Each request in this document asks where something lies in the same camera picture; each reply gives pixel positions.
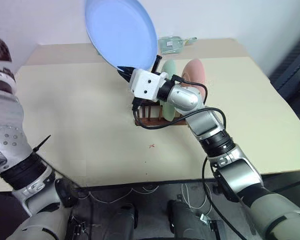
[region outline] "beige tabletop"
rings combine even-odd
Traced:
[[[300,121],[254,61],[242,53],[198,56],[207,105],[224,111],[227,131],[259,172],[299,171]],[[195,57],[175,60],[178,74]],[[82,185],[201,177],[206,154],[188,127],[135,126],[128,85],[104,61],[29,64],[16,81],[29,143],[51,134],[39,153]],[[0,191],[9,190],[0,179]]]

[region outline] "white wall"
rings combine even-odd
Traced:
[[[300,0],[140,0],[157,35],[235,38],[269,75],[300,38]],[[36,44],[88,43],[83,0],[0,0],[16,71]]]

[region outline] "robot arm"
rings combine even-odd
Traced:
[[[1,39],[0,61],[11,62]],[[30,216],[8,239],[61,240],[78,199],[71,183],[56,179],[53,169],[28,144],[16,89],[14,75],[6,68],[0,70],[0,177],[13,188],[12,194]]]
[[[119,67],[135,97],[162,100],[183,114],[204,109],[202,96],[194,87],[182,87],[182,78],[167,73],[152,73],[133,67]],[[282,195],[268,191],[256,168],[241,148],[233,142],[212,110],[186,118],[196,139],[216,168],[214,177],[225,197],[240,202],[251,216],[262,238],[267,240],[300,240],[300,208]]]

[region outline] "table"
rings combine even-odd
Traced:
[[[224,111],[228,133],[261,174],[299,171],[300,121],[292,109],[248,54],[222,57],[213,41],[203,43],[212,44],[208,56],[197,54],[206,74],[207,105]],[[179,75],[196,57],[193,50],[175,60]],[[206,154],[188,127],[135,126],[127,83],[104,61],[29,63],[16,81],[28,142],[36,146],[51,134],[39,154],[83,186],[201,177]],[[205,174],[212,177],[208,167]],[[10,190],[0,179],[0,191]]]

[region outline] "blue plate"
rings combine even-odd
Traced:
[[[154,64],[156,31],[137,0],[87,0],[85,25],[95,48],[115,68],[149,70]]]

